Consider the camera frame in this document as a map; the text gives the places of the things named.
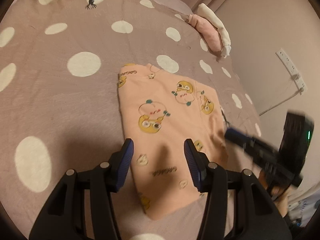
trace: wall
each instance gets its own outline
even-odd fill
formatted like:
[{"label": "wall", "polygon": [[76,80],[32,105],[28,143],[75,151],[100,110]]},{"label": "wall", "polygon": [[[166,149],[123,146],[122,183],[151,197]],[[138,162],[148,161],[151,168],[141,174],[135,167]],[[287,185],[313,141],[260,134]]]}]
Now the wall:
[{"label": "wall", "polygon": [[283,48],[299,69],[308,91],[261,117],[262,137],[279,147],[288,109],[305,111],[315,121],[314,135],[292,197],[320,181],[320,20],[308,0],[226,0],[216,11],[231,37],[234,71],[258,111],[296,92],[275,55]]}]

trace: electrical outlet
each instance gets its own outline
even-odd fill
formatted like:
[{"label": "electrical outlet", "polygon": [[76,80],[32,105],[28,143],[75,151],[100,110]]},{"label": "electrical outlet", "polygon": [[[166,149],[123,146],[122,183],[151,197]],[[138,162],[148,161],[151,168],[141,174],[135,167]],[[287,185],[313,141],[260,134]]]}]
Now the electrical outlet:
[{"label": "electrical outlet", "polygon": [[296,68],[292,60],[289,58],[289,56],[286,54],[286,52],[282,48],[279,51],[277,51],[276,54],[279,57],[279,59],[282,61],[283,65],[287,68],[294,83],[299,89],[300,94],[302,95],[305,91],[308,90],[308,88],[304,83],[298,69]]}]

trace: rolled pink cloth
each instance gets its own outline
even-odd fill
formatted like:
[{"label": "rolled pink cloth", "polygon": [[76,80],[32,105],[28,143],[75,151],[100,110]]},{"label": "rolled pink cloth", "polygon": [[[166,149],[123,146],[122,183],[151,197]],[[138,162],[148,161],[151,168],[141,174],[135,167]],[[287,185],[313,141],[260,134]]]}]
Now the rolled pink cloth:
[{"label": "rolled pink cloth", "polygon": [[222,40],[217,29],[206,19],[196,14],[190,14],[188,23],[202,34],[212,52],[221,52]]}]

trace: polka dot blanket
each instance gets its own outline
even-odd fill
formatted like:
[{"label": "polka dot blanket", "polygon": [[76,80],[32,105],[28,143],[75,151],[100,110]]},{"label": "polka dot blanket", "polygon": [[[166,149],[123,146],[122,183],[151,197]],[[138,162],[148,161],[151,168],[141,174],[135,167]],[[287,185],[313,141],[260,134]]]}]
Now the polka dot blanket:
[{"label": "polka dot blanket", "polygon": [[[231,59],[218,61],[184,18],[153,0],[15,0],[10,6],[0,23],[0,200],[25,236],[66,170],[92,169],[121,147],[117,82],[127,63],[150,63],[214,88],[226,120],[261,135]],[[228,169],[253,168],[242,151],[227,150]],[[191,240],[206,197],[151,220],[129,171],[112,200],[123,240]]]}]

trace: metal screw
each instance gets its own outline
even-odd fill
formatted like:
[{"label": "metal screw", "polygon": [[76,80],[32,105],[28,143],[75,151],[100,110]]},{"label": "metal screw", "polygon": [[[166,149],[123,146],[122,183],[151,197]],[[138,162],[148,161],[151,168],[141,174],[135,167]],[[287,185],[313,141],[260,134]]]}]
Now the metal screw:
[{"label": "metal screw", "polygon": [[250,176],[252,174],[252,171],[250,171],[249,169],[245,169],[243,170],[244,175]]},{"label": "metal screw", "polygon": [[67,176],[71,176],[71,175],[75,174],[75,170],[73,170],[73,169],[67,170],[66,174],[67,174]]},{"label": "metal screw", "polygon": [[215,169],[216,167],[218,167],[217,163],[208,163],[208,167],[210,169]]},{"label": "metal screw", "polygon": [[108,163],[108,162],[100,163],[100,167],[103,168],[103,169],[105,169],[105,168],[107,168],[109,166],[110,166],[110,163]]}]

